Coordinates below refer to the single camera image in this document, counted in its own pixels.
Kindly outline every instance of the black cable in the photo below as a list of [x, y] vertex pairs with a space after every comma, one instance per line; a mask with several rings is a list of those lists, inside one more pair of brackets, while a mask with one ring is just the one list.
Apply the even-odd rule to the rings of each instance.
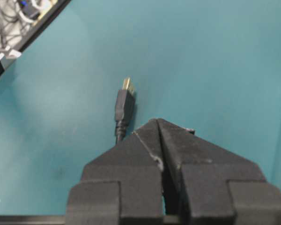
[[[23, 38], [31, 25], [23, 21], [13, 0], [0, 0], [0, 48], [5, 48], [14, 38]], [[20, 26], [18, 33], [14, 33], [15, 26]]]
[[135, 104], [134, 87], [130, 78], [124, 80], [123, 89], [118, 91], [115, 106], [116, 121], [116, 143], [119, 143], [126, 136], [126, 131], [133, 115]]

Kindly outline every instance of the white cable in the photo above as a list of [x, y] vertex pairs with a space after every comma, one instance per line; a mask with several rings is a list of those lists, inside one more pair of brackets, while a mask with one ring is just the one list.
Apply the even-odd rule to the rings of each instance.
[[22, 20], [25, 21], [26, 23], [34, 23], [35, 22], [34, 20], [29, 19], [28, 17], [26, 17], [23, 14], [22, 10], [20, 9], [20, 6], [18, 5], [17, 0], [14, 0], [14, 2], [15, 2], [15, 5], [16, 5], [16, 8], [18, 8], [17, 9], [17, 11], [19, 11], [18, 14], [22, 18]]
[[51, 3], [50, 3], [49, 1], [46, 1], [46, 4], [43, 4], [43, 6], [39, 6], [39, 5], [37, 4], [36, 0], [31, 0], [31, 4], [32, 4], [32, 6], [33, 6], [34, 8], [36, 8], [36, 9], [38, 9], [38, 10], [40, 10], [40, 11], [42, 11], [42, 10], [44, 10], [44, 9], [47, 9], [48, 7], [51, 6]]

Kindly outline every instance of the teal table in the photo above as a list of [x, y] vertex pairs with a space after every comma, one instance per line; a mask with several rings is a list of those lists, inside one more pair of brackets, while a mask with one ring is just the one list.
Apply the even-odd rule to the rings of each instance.
[[73, 0], [0, 78], [0, 214], [65, 212], [128, 76], [130, 131], [195, 128], [281, 188], [281, 0]]

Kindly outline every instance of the usb connector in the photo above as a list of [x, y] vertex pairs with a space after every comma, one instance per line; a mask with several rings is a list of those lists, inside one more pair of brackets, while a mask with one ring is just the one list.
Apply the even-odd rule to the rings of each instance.
[[124, 83], [123, 83], [123, 90], [128, 90], [130, 92], [130, 94], [133, 96], [134, 92], [135, 92], [135, 88], [131, 82], [131, 78], [125, 78], [124, 79]]
[[126, 136], [126, 130], [129, 126], [133, 115], [135, 104], [134, 86], [130, 78], [126, 78], [123, 83], [123, 88], [118, 91], [118, 97], [115, 106], [115, 121], [116, 121], [116, 143], [122, 141]]

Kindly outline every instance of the black connector housing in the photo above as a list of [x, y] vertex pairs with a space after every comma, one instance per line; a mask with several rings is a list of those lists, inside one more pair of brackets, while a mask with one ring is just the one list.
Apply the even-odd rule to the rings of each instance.
[[132, 118], [135, 99], [128, 90], [119, 90], [115, 107], [115, 121], [122, 120], [129, 125]]
[[29, 19], [36, 20], [39, 17], [39, 10], [34, 8], [30, 2], [18, 0], [18, 3], [21, 7], [23, 14]]
[[119, 90], [115, 106], [116, 130], [115, 136], [117, 142], [121, 141], [126, 135], [126, 129], [129, 126], [133, 115], [135, 98], [129, 90]]

